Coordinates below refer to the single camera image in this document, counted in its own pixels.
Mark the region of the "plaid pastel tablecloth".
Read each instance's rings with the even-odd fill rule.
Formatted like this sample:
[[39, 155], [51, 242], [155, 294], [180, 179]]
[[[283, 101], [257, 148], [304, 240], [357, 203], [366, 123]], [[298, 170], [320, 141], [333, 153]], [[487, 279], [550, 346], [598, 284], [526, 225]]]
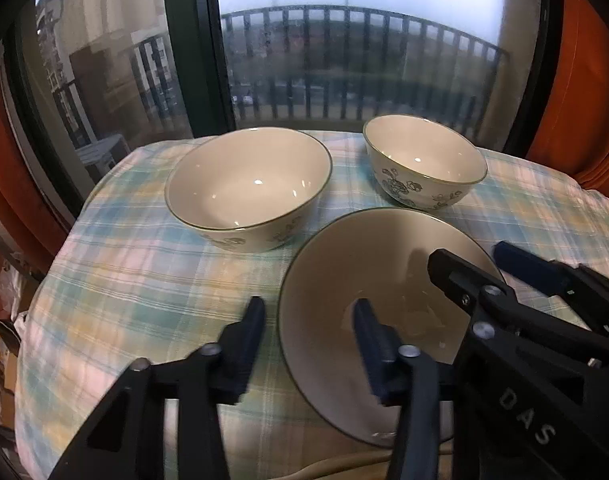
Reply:
[[[304, 231], [270, 252], [225, 252], [168, 211], [172, 167], [205, 140], [137, 148], [103, 177], [35, 296], [18, 361], [15, 434], [22, 466], [47, 479], [114, 379], [139, 356], [182, 359], [218, 338], [250, 296], [268, 310], [242, 402], [220, 408], [233, 479], [277, 478], [334, 455], [374, 451], [310, 408], [288, 375], [275, 330], [280, 282], [315, 231], [353, 210], [392, 206], [361, 133], [310, 132], [333, 156]], [[559, 171], [483, 150], [485, 180], [439, 218], [490, 252], [500, 240], [609, 276], [609, 198]]]

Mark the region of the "dark green window frame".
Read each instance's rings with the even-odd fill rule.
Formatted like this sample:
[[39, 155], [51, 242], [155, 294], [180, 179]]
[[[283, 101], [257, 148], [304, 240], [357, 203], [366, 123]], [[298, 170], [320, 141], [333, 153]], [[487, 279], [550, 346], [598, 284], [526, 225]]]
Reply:
[[178, 83], [193, 136], [236, 129], [219, 0], [164, 0]]

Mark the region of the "green floral ceramic bowl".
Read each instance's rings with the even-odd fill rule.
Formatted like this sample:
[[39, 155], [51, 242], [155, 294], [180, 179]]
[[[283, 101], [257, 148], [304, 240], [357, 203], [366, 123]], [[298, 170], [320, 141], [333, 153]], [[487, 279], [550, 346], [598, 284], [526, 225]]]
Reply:
[[278, 333], [290, 376], [325, 422], [389, 448], [399, 408], [370, 387], [359, 342], [370, 322], [393, 328], [441, 364], [452, 363], [470, 316], [432, 284], [430, 255], [445, 249], [492, 278], [490, 255], [469, 235], [424, 212], [373, 208], [329, 223], [298, 251], [280, 287]]

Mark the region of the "balcony metal railing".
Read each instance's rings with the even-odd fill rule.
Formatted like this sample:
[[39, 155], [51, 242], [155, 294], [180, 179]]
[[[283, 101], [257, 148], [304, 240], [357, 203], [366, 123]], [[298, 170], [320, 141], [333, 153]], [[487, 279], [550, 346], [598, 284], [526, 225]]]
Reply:
[[474, 138], [508, 53], [452, 26], [394, 11], [289, 4], [222, 15], [240, 127], [359, 129], [415, 115]]

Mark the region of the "outdoor air conditioner unit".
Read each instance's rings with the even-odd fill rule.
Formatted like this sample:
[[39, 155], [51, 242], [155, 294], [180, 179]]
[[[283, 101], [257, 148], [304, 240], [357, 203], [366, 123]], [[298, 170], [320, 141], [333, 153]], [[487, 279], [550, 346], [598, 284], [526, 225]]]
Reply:
[[120, 133], [114, 133], [77, 148], [76, 153], [93, 182], [98, 183], [130, 154], [130, 148]]

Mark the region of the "orange curtain right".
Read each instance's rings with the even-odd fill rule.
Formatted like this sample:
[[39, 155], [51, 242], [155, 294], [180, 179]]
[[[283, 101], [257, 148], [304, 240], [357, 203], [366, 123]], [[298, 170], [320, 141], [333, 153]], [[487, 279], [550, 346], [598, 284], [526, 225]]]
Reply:
[[528, 159], [609, 197], [609, 30], [589, 0], [565, 0], [557, 72]]

